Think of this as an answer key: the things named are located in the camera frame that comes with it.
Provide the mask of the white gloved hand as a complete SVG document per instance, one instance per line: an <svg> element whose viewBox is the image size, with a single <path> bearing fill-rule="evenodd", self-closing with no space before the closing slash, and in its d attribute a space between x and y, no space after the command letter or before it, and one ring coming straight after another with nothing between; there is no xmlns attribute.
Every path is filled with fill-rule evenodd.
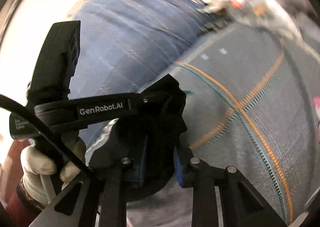
<svg viewBox="0 0 320 227"><path fill-rule="evenodd" d="M85 163L86 146L81 138L78 138L73 146L73 153ZM51 176L57 172L55 162L40 152L34 145L27 146L21 152L21 166L23 169L22 183L26 193L42 206L46 206L48 200L41 177ZM72 162L67 162L59 172L59 178L63 182L64 189L78 174L80 169Z"/></svg>

